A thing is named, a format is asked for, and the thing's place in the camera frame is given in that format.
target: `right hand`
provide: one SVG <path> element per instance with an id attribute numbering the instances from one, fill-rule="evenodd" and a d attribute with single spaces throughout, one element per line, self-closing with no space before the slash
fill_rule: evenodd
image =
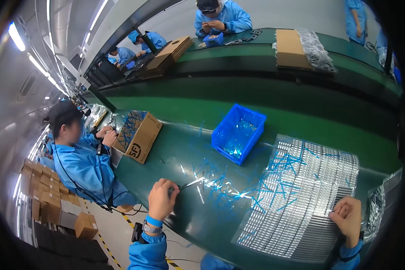
<path id="1" fill-rule="evenodd" d="M 357 37 L 361 37 L 362 36 L 362 28 L 360 27 L 360 25 L 357 25 Z"/>
<path id="2" fill-rule="evenodd" d="M 103 138 L 102 143 L 111 148 L 113 144 L 116 142 L 117 136 L 118 136 L 117 132 L 115 132 L 115 130 L 111 130 L 107 132 L 107 134 Z"/>
<path id="3" fill-rule="evenodd" d="M 345 196 L 329 213 L 329 218 L 338 225 L 340 231 L 346 236 L 346 247 L 353 248 L 360 237 L 362 223 L 362 203 L 360 200 Z"/>
<path id="4" fill-rule="evenodd" d="M 209 26 L 209 23 L 208 23 L 208 22 L 203 22 L 203 23 L 202 23 L 202 28 L 203 28 L 203 30 L 204 30 L 206 33 L 210 33 L 212 27 Z"/>
<path id="5" fill-rule="evenodd" d="M 168 196 L 170 187 L 174 189 L 171 197 Z M 148 215 L 157 220 L 164 220 L 173 211 L 175 199 L 179 192 L 180 190 L 176 183 L 161 178 L 153 185 L 148 195 Z"/>

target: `worker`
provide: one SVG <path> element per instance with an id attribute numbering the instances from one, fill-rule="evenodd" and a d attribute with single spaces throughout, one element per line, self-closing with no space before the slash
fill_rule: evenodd
<path id="1" fill-rule="evenodd" d="M 229 0 L 197 0 L 196 35 L 219 35 L 221 32 L 240 33 L 252 29 L 252 21 L 237 3 Z"/>
<path id="2" fill-rule="evenodd" d="M 153 45 L 156 47 L 156 49 L 160 49 L 167 44 L 167 41 L 156 32 L 146 32 L 146 35 L 149 37 L 151 42 L 153 42 Z M 151 50 L 136 30 L 133 30 L 127 37 L 132 41 L 133 44 L 141 44 L 142 51 L 136 54 L 137 57 L 142 57 L 145 54 L 151 53 Z"/>
<path id="3" fill-rule="evenodd" d="M 117 68 L 120 68 L 124 64 L 126 64 L 129 60 L 135 57 L 135 53 L 126 47 L 114 47 L 111 51 L 110 54 L 112 56 L 119 56 L 119 60 L 117 60 L 114 65 L 117 66 Z"/>
<path id="4" fill-rule="evenodd" d="M 349 41 L 364 46 L 367 38 L 367 14 L 362 0 L 345 0 L 345 22 Z"/>
<path id="5" fill-rule="evenodd" d="M 180 190 L 174 182 L 167 179 L 160 179 L 153 185 L 148 195 L 148 215 L 144 223 L 142 238 L 147 244 L 139 241 L 129 246 L 130 266 L 128 270 L 162 269 L 167 270 L 168 264 L 165 260 L 167 251 L 166 236 L 162 232 L 162 221 L 172 211 L 177 195 Z M 346 236 L 346 242 L 340 247 L 340 258 L 332 266 L 332 270 L 352 270 L 360 262 L 358 253 L 363 245 L 359 239 L 360 225 L 362 222 L 361 202 L 350 196 L 343 197 L 335 205 L 333 212 L 329 213 L 339 227 L 342 234 Z M 221 261 L 220 259 L 206 254 L 201 260 L 201 270 L 231 270 L 234 266 Z"/>
<path id="6" fill-rule="evenodd" d="M 135 197 L 114 177 L 109 149 L 117 139 L 111 126 L 95 135 L 81 137 L 82 112 L 70 101 L 61 101 L 48 112 L 45 120 L 53 130 L 54 165 L 63 184 L 73 193 L 99 205 L 131 209 Z M 101 142 L 97 153 L 95 145 Z"/>

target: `person standing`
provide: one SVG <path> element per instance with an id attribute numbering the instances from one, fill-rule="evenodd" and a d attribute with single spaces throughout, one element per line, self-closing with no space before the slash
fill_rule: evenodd
<path id="1" fill-rule="evenodd" d="M 345 23 L 349 41 L 364 46 L 367 38 L 367 14 L 362 0 L 345 0 Z"/>

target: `metal watch band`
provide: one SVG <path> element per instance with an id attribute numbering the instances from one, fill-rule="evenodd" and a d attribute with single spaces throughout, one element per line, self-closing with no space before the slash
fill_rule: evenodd
<path id="1" fill-rule="evenodd" d="M 160 228 L 150 227 L 149 225 L 147 225 L 147 220 L 144 220 L 144 224 L 142 225 L 142 230 L 145 231 L 145 232 L 161 234 L 162 227 L 160 227 Z"/>

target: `blue plastic bin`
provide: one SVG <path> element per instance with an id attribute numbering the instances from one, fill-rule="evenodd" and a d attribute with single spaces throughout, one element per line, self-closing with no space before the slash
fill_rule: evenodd
<path id="1" fill-rule="evenodd" d="M 210 35 L 206 35 L 205 38 L 203 39 L 207 48 L 220 46 L 222 45 L 222 43 L 224 43 L 224 33 L 222 32 L 216 38 L 209 38 L 209 37 Z"/>
<path id="2" fill-rule="evenodd" d="M 234 104 L 227 116 L 211 135 L 211 145 L 219 153 L 238 165 L 242 165 L 264 131 L 267 116 Z M 229 154 L 224 149 L 237 150 Z"/>

